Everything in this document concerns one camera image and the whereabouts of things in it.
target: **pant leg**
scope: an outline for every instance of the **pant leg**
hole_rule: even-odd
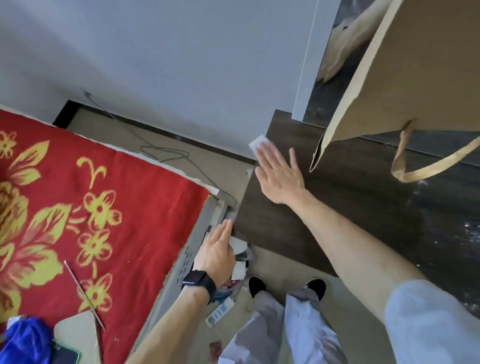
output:
[[[223,350],[218,364],[276,364],[282,343],[284,308],[265,291],[254,300],[247,324]]]
[[[320,313],[320,301],[311,289],[287,295],[285,333],[294,364],[347,364],[336,333]]]

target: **watch face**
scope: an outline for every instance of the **watch face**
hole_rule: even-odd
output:
[[[196,285],[202,281],[205,274],[202,270],[192,270],[183,280],[183,284]]]

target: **metal stick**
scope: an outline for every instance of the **metal stick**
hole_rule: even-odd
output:
[[[72,276],[73,280],[75,281],[75,283],[77,284],[77,287],[78,289],[80,290],[80,292],[82,292],[82,294],[84,295],[84,298],[87,300],[89,306],[90,306],[90,309],[92,310],[96,320],[98,321],[99,325],[102,327],[103,330],[105,330],[105,325],[102,323],[102,320],[100,320],[100,318],[98,317],[98,315],[96,314],[96,311],[95,311],[95,307],[93,306],[92,302],[90,301],[90,299],[88,298],[87,294],[85,293],[84,289],[82,288],[82,286],[80,285],[80,282],[78,281],[77,277],[73,274],[72,270],[70,269],[70,267],[68,266],[68,263],[66,260],[63,261],[64,265],[67,267],[68,271],[70,272],[70,275]]]

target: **smartwatch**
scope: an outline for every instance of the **smartwatch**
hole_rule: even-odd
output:
[[[210,302],[212,302],[216,292],[215,282],[204,270],[191,270],[183,279],[182,288],[185,286],[205,287],[210,295]]]

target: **red tablecloth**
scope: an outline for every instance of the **red tablecloth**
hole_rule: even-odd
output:
[[[208,191],[162,167],[0,110],[0,322],[87,309],[123,363]]]

